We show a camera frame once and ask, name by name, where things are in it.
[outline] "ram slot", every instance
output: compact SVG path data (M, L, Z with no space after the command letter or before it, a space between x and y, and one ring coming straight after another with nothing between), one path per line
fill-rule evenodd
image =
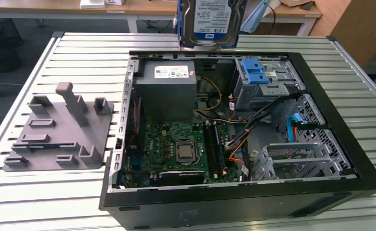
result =
M226 175L225 172L225 158L224 158L224 148L222 148L222 143L220 140L220 131L218 131L218 126L214 122L213 124L213 135L214 135L214 141L216 141L216 160L217 160L217 168L218 168L218 175L224 176Z
M222 144L220 141L218 130L214 124L204 123L204 143L208 159L209 176L214 179L225 175L225 161L222 155Z

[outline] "green circuit board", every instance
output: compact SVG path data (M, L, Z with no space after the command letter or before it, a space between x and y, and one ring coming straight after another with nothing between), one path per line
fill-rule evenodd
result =
M224 123L218 124L221 141L228 140L228 128ZM226 168L224 177L213 178L208 173L208 159L204 145L204 134L201 123L168 123L146 124L145 127L145 147L141 157L140 174L133 174L133 186L149 187L149 174L161 171L200 170L205 172L204 183L221 183L237 181L236 166ZM196 157L194 161L181 163L177 160L176 146L181 142L193 143Z

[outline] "gray floor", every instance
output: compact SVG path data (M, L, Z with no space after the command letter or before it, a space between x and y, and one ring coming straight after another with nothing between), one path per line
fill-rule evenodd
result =
M14 19L24 44L17 48L22 60L20 69L10 73L0 73L0 83L24 84L25 79L33 69L36 61L46 46L50 35L54 31L69 32L116 32L126 33L128 25L125 20L45 20L45 27L37 27L33 19ZM141 33L172 32L172 25L166 28L168 21L160 21L153 24L154 27L146 28L142 21L137 22ZM366 73L376 74L376 54L365 67ZM0 123L14 101L20 86L0 85Z

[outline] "power supply label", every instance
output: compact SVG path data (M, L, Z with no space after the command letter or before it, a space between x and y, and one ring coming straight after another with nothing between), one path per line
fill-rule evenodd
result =
M205 33L205 39L226 33L229 18L228 0L196 0L193 32Z
M156 66L154 78L188 78L188 66Z

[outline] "sticker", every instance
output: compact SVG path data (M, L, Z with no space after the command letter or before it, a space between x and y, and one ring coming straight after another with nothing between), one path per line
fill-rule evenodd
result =
M248 176L248 174L249 174L249 170L248 170L248 168L245 167L245 165L242 165L241 166L241 172Z
M106 13L125 13L125 11L106 11Z
M194 33L225 34L230 18L228 0L196 0L194 2Z
M234 111L234 103L233 102L229 102L229 110Z
M256 157L256 156L257 156L257 153L258 153L258 151L252 150L252 153L250 153L249 157Z
M188 66L156 66L154 78L188 78Z
M265 72L265 76L266 76L266 77L276 77L274 71L272 71L272 72Z

